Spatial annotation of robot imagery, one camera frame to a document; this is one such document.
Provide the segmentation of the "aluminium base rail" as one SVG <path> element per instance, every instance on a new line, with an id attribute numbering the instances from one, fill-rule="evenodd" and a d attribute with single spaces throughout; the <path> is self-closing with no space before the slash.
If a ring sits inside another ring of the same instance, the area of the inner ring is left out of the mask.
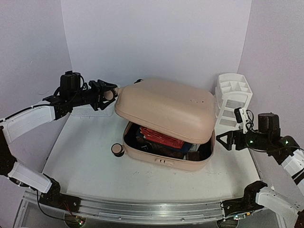
<path id="1" fill-rule="evenodd" d="M 78 216 L 82 220 L 95 219 L 106 222 L 117 222 L 138 225 L 181 225 L 201 224 L 211 221 L 229 220 L 249 223 L 253 228 L 283 228 L 284 222 L 274 212 L 267 209 L 249 211 L 246 214 L 228 215 L 221 201 L 212 202 L 118 202 L 78 198 L 68 207 L 62 205 L 54 208 L 34 191 L 26 191 L 22 204 L 34 203 L 51 212 L 62 212 L 70 217 Z"/>

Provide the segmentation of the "white desktop drawer organizer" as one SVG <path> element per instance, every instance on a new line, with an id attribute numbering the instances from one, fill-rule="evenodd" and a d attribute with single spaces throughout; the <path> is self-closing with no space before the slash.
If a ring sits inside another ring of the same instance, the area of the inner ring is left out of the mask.
<path id="1" fill-rule="evenodd" d="M 253 92 L 244 75 L 225 73 L 218 76 L 215 88 L 216 126 L 239 128 L 234 110 L 248 108 Z"/>

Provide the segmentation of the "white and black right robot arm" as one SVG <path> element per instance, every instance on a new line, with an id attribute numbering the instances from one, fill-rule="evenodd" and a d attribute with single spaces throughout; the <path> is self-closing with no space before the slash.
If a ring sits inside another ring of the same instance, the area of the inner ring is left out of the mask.
<path id="1" fill-rule="evenodd" d="M 253 117 L 244 108 L 234 111 L 237 130 L 221 132 L 216 140 L 226 150 L 264 153 L 279 166 L 283 181 L 292 184 L 300 193 L 304 191 L 304 150 L 292 136 L 282 136 L 279 116 L 274 113 L 261 113 L 257 116 L 258 127 L 253 128 Z M 221 203 L 223 219 L 240 220 L 262 209 L 269 209 L 283 218 L 287 228 L 304 226 L 304 201 L 278 193 L 262 180 L 247 185 L 243 196 L 228 199 Z"/>

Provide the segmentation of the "pink hard-shell suitcase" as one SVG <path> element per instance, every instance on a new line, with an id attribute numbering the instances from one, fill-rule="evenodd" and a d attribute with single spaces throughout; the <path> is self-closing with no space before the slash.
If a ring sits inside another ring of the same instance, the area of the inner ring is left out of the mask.
<path id="1" fill-rule="evenodd" d="M 149 78 L 119 88 L 115 113 L 128 123 L 114 156 L 130 157 L 185 171 L 198 171 L 210 161 L 215 146 L 215 98 L 207 90 L 179 82 Z M 152 145 L 136 139 L 146 127 L 191 144 L 199 144 L 186 159 L 152 153 Z"/>

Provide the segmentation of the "white perforated plastic basket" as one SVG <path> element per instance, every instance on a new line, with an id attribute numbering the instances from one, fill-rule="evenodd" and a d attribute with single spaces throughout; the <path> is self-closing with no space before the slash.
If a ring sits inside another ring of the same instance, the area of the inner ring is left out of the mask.
<path id="1" fill-rule="evenodd" d="M 104 110 L 98 109 L 95 111 L 90 105 L 74 107 L 71 113 L 72 116 L 86 117 L 110 117 L 114 112 L 114 107 L 107 107 Z"/>

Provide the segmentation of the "dark blue folded garment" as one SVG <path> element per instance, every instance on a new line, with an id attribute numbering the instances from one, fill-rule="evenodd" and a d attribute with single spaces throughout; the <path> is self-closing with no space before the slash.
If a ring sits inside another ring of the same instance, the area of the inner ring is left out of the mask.
<path id="1" fill-rule="evenodd" d="M 183 154 L 190 151 L 191 147 L 193 146 L 191 143 L 158 133 L 143 126 L 139 127 L 137 130 L 136 139 L 141 139 L 142 142 L 152 143 L 153 145 L 157 145 L 174 152 L 181 152 Z"/>

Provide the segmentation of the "dark brown pouch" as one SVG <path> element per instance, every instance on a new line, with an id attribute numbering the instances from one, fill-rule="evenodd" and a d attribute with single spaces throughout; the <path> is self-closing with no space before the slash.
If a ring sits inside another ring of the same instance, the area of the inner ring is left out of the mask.
<path id="1" fill-rule="evenodd" d="M 151 145 L 153 154 L 176 159 L 186 159 L 189 153 L 196 152 L 200 146 L 199 144 L 191 144 L 187 142 L 184 143 L 181 149 L 175 149 L 169 146 L 156 143 L 151 143 Z"/>

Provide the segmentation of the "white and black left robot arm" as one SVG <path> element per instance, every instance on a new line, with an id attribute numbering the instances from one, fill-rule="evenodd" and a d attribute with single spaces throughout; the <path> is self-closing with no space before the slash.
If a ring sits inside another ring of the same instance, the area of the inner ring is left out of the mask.
<path id="1" fill-rule="evenodd" d="M 11 182 L 38 193 L 52 207 L 60 207 L 67 196 L 61 193 L 60 184 L 53 178 L 28 167 L 10 150 L 14 142 L 33 140 L 31 132 L 43 125 L 64 118 L 75 107 L 89 105 L 94 111 L 106 109 L 115 102 L 119 86 L 103 80 L 86 82 L 80 73 L 67 71 L 60 77 L 55 92 L 14 114 L 0 120 L 0 174 Z"/>

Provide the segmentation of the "red patterned cloth item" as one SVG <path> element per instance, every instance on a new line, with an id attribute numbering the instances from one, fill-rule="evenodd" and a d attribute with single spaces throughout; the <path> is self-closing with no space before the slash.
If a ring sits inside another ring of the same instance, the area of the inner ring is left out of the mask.
<path id="1" fill-rule="evenodd" d="M 169 146 L 175 149 L 181 149 L 184 145 L 184 141 L 165 135 L 163 133 L 156 132 L 152 129 L 141 126 L 140 133 L 144 139 L 156 142 L 165 146 Z"/>

